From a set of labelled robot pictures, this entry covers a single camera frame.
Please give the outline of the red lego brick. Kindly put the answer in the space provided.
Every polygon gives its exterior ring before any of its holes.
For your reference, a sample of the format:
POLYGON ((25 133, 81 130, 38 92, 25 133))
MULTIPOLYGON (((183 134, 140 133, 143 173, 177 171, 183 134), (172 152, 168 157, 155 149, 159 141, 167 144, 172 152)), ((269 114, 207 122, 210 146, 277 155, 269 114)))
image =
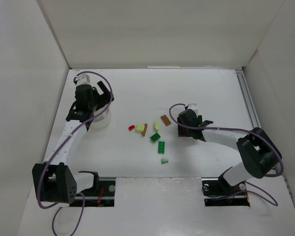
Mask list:
POLYGON ((183 129, 183 128, 181 129, 181 136, 182 136, 182 137, 186 137, 186 135, 185 135, 185 132, 184 132, 184 129, 183 129))

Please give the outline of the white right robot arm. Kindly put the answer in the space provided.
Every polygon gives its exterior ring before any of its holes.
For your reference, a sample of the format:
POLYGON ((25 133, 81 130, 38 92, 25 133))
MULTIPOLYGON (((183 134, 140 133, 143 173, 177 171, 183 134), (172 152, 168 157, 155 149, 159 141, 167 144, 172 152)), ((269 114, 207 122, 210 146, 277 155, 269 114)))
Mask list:
POLYGON ((239 152, 241 162, 225 170, 219 177, 203 180, 206 196, 232 195, 241 184, 251 178, 275 177, 270 174, 275 165, 282 165, 282 155, 261 128, 252 130, 215 127, 204 120, 191 107, 186 107, 177 117, 179 136, 192 137, 202 142, 216 143, 239 152))

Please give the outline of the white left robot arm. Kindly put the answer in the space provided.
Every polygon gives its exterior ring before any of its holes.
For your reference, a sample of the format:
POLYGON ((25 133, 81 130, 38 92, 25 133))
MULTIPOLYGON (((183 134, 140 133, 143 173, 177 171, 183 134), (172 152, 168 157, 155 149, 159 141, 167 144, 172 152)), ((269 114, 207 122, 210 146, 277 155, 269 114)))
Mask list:
POLYGON ((62 135, 51 154, 41 164, 35 164, 32 177, 36 199, 41 208, 43 202, 52 206, 74 202, 76 195, 83 191, 97 192, 100 188, 97 172, 78 171, 73 174, 71 165, 77 159, 76 149, 88 132, 94 119, 102 115, 113 101, 109 83, 99 81, 98 88, 88 82, 77 82, 75 101, 66 117, 62 135))

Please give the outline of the orange flat lego brick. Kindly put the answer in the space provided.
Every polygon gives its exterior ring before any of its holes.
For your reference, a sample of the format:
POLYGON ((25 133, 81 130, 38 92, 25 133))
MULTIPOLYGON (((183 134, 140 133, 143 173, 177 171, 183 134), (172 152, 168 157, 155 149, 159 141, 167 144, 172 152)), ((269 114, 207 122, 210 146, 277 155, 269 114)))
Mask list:
POLYGON ((171 125, 171 121, 169 120, 169 118, 166 115, 162 115, 160 118, 163 121, 163 123, 165 124, 165 126, 171 125))

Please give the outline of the white round divided container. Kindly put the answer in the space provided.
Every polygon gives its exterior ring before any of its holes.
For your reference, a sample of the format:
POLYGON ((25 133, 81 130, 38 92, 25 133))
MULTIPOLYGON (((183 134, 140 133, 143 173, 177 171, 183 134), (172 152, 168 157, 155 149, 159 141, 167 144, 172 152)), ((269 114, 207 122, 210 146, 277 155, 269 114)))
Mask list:
POLYGON ((111 121, 111 111, 107 108, 101 115, 98 115, 104 110, 104 107, 94 112, 95 119, 90 125, 90 129, 102 129, 109 125, 111 121))

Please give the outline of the yellow lego piece right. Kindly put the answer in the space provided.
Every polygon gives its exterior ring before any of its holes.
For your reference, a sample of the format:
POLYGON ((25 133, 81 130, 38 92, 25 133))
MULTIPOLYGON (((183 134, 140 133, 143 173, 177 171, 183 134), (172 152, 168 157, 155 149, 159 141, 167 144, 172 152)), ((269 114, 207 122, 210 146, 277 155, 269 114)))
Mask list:
POLYGON ((153 128, 154 128, 155 132, 158 132, 158 130, 159 130, 159 122, 155 122, 154 125, 153 125, 153 128))

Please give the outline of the green long lego brick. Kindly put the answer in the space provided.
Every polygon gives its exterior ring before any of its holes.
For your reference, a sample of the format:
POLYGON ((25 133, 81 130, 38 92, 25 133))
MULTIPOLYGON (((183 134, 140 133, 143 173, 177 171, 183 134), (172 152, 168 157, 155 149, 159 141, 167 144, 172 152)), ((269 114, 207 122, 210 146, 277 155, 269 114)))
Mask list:
POLYGON ((165 142, 159 141, 158 142, 158 154, 164 154, 165 153, 165 142))

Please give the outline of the green square lego brick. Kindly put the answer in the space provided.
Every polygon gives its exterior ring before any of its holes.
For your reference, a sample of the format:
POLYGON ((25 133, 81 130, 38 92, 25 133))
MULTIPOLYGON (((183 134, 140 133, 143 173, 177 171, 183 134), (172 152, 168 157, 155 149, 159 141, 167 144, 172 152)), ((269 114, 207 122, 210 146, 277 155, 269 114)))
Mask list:
POLYGON ((157 142, 160 138, 161 138, 161 136, 158 133, 155 133, 152 136, 150 136, 150 140, 152 143, 157 142))

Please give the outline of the small red lego piece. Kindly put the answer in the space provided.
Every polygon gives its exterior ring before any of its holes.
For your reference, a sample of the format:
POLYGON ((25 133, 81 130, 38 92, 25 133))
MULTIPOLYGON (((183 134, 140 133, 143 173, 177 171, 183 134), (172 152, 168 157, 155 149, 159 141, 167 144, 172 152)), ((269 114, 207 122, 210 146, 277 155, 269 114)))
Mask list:
POLYGON ((132 131, 134 128, 135 128, 135 126, 132 125, 132 126, 130 126, 130 127, 128 128, 128 130, 129 130, 129 131, 132 131))

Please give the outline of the brown curved lego piece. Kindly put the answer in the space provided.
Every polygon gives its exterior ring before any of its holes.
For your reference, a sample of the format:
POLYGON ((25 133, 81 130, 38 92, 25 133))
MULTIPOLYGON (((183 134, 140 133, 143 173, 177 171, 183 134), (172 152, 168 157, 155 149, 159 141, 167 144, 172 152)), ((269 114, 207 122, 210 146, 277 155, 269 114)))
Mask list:
POLYGON ((143 132, 142 132, 142 136, 143 136, 143 137, 146 135, 147 127, 148 127, 148 124, 145 123, 145 124, 144 124, 144 129, 143 129, 143 132))

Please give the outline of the yellow lego brick left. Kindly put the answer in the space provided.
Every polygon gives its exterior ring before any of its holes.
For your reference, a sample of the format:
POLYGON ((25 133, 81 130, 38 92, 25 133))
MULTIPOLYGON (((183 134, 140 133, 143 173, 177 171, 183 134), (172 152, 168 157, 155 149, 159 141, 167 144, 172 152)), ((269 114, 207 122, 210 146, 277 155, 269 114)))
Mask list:
POLYGON ((145 129, 145 125, 143 125, 143 124, 138 124, 136 126, 136 132, 138 132, 138 133, 143 133, 144 129, 145 129))

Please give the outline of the aluminium rail right side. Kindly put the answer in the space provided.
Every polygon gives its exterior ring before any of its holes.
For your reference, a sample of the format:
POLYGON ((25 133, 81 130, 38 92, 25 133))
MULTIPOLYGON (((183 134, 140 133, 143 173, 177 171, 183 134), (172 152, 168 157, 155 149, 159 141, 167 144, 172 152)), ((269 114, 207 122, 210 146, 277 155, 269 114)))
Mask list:
POLYGON ((245 75, 244 75, 244 71, 243 69, 236 69, 235 70, 236 76, 237 76, 237 80, 239 83, 239 87, 241 89, 241 93, 243 96, 243 100, 248 112, 248 116, 251 122, 251 125, 253 127, 259 127, 261 128, 261 124, 258 118, 258 114, 256 112, 255 109, 255 105, 252 99, 252 95, 250 93, 249 87, 248 87, 248 83, 246 81, 245 75))

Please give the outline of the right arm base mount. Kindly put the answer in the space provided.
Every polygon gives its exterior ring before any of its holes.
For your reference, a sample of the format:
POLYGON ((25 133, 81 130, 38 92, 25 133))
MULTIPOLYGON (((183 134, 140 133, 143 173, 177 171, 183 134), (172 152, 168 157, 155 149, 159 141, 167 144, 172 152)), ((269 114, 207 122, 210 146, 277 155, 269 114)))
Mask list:
POLYGON ((201 191, 206 207, 250 206, 244 181, 230 186, 222 176, 203 177, 201 191))

